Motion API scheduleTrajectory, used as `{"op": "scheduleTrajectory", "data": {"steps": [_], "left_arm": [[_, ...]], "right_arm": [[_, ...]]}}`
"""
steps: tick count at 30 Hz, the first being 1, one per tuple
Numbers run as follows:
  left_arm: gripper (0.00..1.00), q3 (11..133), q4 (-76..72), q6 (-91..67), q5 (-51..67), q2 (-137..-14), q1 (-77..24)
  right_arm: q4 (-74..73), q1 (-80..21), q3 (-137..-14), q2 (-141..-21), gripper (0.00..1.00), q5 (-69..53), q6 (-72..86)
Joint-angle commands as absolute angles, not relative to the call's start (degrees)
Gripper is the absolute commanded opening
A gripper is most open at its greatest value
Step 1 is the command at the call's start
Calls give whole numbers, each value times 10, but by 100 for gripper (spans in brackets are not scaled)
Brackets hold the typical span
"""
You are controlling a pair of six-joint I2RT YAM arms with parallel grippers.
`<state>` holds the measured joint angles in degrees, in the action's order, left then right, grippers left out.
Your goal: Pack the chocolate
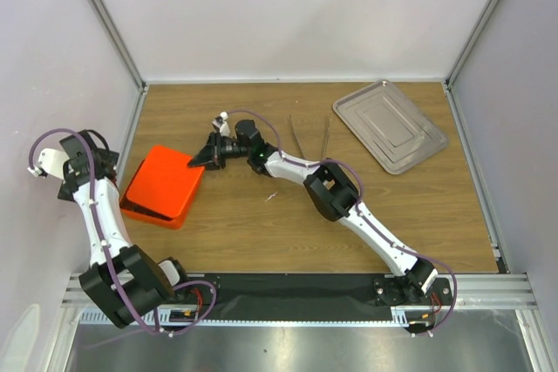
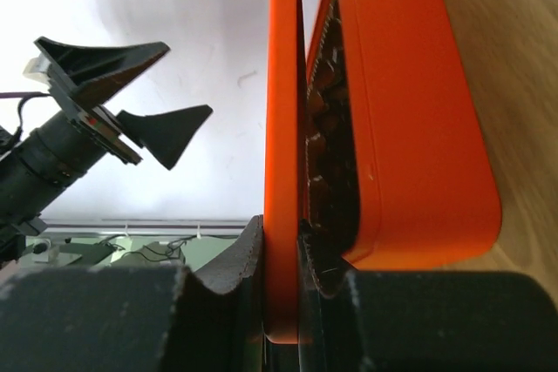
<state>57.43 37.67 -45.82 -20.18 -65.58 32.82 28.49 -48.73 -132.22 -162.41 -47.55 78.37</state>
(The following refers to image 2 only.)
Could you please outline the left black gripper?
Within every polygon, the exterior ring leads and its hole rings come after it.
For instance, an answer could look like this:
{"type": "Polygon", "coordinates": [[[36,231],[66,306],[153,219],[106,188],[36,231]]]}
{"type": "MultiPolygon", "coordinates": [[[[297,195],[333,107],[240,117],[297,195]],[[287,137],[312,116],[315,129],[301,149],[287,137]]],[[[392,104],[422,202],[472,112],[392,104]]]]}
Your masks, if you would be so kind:
{"type": "Polygon", "coordinates": [[[137,165],[142,158],[119,138],[122,133],[172,170],[213,113],[209,105],[145,116],[121,111],[117,120],[122,131],[103,106],[91,110],[81,106],[103,105],[163,58],[169,52],[167,44],[91,47],[39,37],[35,45],[49,63],[48,91],[70,124],[124,164],[137,165]]]}

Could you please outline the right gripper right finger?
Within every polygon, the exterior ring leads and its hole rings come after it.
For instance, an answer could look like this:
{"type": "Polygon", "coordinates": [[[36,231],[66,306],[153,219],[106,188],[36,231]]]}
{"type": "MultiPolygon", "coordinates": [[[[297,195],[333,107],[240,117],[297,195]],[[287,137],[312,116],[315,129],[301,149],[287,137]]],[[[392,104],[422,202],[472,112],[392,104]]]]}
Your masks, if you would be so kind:
{"type": "Polygon", "coordinates": [[[513,272],[363,271],[299,225],[303,371],[554,371],[557,310],[513,272]]]}

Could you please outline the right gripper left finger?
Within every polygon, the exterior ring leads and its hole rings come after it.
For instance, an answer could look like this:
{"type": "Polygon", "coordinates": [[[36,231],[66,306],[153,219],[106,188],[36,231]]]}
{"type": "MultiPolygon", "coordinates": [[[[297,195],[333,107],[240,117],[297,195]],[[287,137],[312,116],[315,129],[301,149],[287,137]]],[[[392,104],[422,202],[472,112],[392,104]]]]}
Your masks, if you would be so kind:
{"type": "Polygon", "coordinates": [[[259,371],[263,223],[188,267],[26,269],[1,284],[4,371],[259,371]]]}

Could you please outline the orange box lid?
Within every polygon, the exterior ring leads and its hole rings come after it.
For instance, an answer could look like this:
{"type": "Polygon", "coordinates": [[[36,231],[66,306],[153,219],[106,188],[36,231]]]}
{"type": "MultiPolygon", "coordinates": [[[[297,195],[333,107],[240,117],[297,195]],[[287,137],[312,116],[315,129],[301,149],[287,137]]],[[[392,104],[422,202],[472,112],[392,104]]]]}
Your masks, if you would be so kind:
{"type": "Polygon", "coordinates": [[[269,0],[263,231],[264,331],[298,341],[299,94],[305,83],[302,0],[269,0]]]}

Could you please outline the orange compartment chocolate box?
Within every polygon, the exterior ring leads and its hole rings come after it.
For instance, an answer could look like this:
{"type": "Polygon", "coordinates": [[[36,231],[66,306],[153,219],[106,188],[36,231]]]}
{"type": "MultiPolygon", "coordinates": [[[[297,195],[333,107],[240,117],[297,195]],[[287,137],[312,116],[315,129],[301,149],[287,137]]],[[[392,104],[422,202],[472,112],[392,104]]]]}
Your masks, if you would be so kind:
{"type": "Polygon", "coordinates": [[[309,88],[344,77],[357,199],[342,204],[344,258],[421,270],[487,252],[501,204],[444,0],[321,0],[309,88]]]}

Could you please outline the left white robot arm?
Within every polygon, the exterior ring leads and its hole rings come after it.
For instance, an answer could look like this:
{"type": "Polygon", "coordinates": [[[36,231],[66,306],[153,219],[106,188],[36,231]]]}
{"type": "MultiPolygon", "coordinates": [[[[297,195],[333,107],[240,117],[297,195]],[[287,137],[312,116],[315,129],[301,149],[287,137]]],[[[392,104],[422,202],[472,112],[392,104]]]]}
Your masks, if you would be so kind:
{"type": "Polygon", "coordinates": [[[209,105],[146,116],[105,108],[170,51],[163,42],[94,47],[39,37],[35,45],[40,54],[26,73],[44,77],[45,96],[60,110],[28,137],[21,127],[1,131],[2,263],[23,255],[27,237],[47,228],[41,212],[106,154],[125,164],[140,163],[123,137],[172,170],[213,113],[209,105]]]}

